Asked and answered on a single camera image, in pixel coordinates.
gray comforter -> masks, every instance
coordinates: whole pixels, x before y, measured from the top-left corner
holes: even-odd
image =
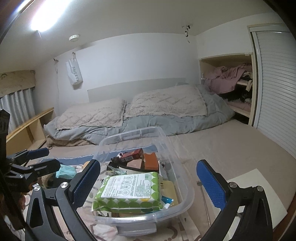
[[[44,125],[45,132],[56,140],[84,139],[96,145],[106,136],[148,126],[160,126],[167,136],[200,131],[223,124],[234,115],[233,110],[216,94],[198,86],[207,106],[207,116],[177,117],[173,115],[142,115],[125,119],[121,127],[81,126],[69,130],[57,130],[57,118]]]

gray curtain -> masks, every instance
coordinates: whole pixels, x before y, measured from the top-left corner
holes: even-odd
[[[0,98],[0,109],[4,109],[10,114],[8,129],[10,133],[35,116],[32,88],[3,96]]]

storage container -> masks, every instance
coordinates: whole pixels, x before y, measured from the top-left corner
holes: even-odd
[[[156,232],[158,225],[185,212],[192,205],[194,199],[194,189],[169,138],[160,127],[156,126],[132,130],[103,139],[98,146],[98,153],[93,157],[101,164],[100,176],[105,175],[104,170],[112,157],[120,152],[137,148],[143,148],[145,153],[157,152],[157,156],[165,163],[168,180],[174,183],[179,204],[154,213],[126,218],[93,216],[92,213],[89,213],[87,217],[89,220],[97,224],[116,226],[118,234],[122,236],[137,236]],[[93,199],[97,189],[98,187],[92,189]]]

white slat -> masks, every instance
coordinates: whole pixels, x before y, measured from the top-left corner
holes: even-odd
[[[287,32],[256,35],[262,87],[257,128],[296,158],[296,41]]]

white label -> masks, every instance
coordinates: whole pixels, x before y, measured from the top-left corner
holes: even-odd
[[[102,198],[151,198],[151,173],[110,177]]]

